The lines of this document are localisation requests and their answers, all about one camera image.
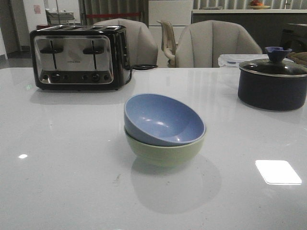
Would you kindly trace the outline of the white cabinet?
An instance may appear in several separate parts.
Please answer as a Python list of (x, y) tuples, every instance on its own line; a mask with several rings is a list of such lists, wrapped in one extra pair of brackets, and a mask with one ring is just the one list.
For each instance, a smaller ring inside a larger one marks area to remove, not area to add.
[(149, 30), (158, 46), (157, 65), (166, 68), (168, 58), (161, 50), (162, 28), (160, 20), (173, 26), (175, 41), (178, 42), (185, 26), (191, 23), (192, 0), (150, 0), (148, 1)]

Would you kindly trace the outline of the dark blue cooking pot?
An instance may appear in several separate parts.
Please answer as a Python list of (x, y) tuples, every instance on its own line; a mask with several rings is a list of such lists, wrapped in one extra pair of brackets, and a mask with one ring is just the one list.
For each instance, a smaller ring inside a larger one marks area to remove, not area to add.
[(275, 77), (240, 72), (238, 97), (251, 106), (272, 110), (291, 111), (301, 108), (307, 96), (307, 78)]

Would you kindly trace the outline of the glass pot lid blue knob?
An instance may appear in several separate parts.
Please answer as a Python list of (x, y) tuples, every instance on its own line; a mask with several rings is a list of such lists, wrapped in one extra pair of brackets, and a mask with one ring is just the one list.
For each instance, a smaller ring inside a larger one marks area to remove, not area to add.
[(279, 46), (265, 47), (268, 58), (244, 61), (239, 64), (242, 71), (261, 76), (280, 78), (302, 78), (307, 76), (307, 68), (284, 60), (292, 49)]

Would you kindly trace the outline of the beige upholstered chair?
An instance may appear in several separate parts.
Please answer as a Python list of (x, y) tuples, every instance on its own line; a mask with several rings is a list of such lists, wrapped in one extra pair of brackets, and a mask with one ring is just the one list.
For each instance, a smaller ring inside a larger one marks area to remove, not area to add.
[(184, 28), (176, 49), (176, 65), (215, 68), (222, 54), (262, 54), (262, 49), (243, 26), (207, 20)]
[(144, 23), (119, 18), (94, 23), (94, 26), (99, 25), (122, 25), (126, 27), (128, 52), (132, 66), (156, 65), (158, 46)]

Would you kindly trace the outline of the beige upholstered chair right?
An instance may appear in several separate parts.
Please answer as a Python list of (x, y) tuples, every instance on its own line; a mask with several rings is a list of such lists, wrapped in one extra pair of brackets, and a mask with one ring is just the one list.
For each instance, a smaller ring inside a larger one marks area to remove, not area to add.
[(262, 54), (262, 49), (243, 26), (207, 20), (184, 28), (176, 49), (176, 65), (215, 68), (222, 54)]

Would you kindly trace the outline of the blue bowl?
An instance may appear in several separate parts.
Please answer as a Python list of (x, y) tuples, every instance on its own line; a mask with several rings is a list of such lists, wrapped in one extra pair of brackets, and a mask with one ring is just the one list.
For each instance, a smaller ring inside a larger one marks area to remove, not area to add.
[(124, 104), (125, 129), (134, 139), (155, 146), (180, 146), (200, 139), (206, 130), (200, 116), (184, 103), (153, 93)]

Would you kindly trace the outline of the green bowl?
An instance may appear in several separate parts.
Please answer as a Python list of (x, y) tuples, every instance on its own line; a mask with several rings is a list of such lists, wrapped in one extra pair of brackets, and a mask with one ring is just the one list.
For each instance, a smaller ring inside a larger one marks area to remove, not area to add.
[(161, 167), (174, 167), (191, 161), (201, 150), (205, 135), (198, 140), (181, 146), (154, 146), (134, 139), (125, 131), (132, 152), (144, 162)]

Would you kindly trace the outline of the cream plastic office chair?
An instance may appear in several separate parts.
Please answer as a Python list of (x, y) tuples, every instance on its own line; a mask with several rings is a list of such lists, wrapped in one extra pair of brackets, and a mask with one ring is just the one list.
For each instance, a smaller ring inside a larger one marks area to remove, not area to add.
[(162, 39), (161, 39), (161, 50), (164, 55), (168, 58), (167, 66), (170, 68), (175, 68), (176, 64), (176, 49), (177, 44), (175, 41), (174, 30), (172, 24), (169, 21), (158, 20), (162, 29)]

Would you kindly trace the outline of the metal cart in background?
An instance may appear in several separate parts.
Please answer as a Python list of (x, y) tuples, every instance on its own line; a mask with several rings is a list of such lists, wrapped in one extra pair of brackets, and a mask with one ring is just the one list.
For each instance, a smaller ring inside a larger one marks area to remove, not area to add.
[(75, 11), (68, 0), (45, 0), (45, 11), (49, 25), (71, 24), (75, 22)]

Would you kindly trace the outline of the clear plastic food container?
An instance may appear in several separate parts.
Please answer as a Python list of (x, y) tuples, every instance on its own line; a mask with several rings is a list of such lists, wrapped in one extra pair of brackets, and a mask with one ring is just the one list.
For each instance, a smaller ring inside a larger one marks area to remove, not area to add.
[(221, 54), (218, 58), (218, 66), (238, 68), (241, 62), (256, 59), (269, 59), (269, 57), (267, 54)]

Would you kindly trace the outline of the black and chrome toaster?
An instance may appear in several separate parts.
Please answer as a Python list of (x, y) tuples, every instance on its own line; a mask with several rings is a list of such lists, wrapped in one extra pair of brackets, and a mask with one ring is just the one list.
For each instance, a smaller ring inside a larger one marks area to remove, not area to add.
[(43, 90), (117, 90), (130, 81), (126, 27), (56, 25), (30, 33), (35, 84)]

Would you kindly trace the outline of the fruit plate on counter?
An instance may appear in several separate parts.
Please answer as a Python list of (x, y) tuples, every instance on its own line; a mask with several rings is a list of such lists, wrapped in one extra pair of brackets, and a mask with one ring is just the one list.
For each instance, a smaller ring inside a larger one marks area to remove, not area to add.
[(270, 8), (270, 5), (265, 5), (260, 0), (252, 0), (248, 4), (248, 6), (249, 6), (249, 8), (251, 8), (253, 10), (264, 10), (264, 9), (269, 9)]

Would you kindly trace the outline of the beige upholstered chair left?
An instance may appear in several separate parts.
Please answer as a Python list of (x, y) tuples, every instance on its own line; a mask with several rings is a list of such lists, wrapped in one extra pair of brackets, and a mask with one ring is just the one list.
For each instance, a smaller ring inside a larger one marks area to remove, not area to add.
[(156, 65), (158, 46), (144, 23), (119, 18), (94, 23), (94, 26), (99, 25), (122, 25), (126, 27), (128, 52), (132, 66)]

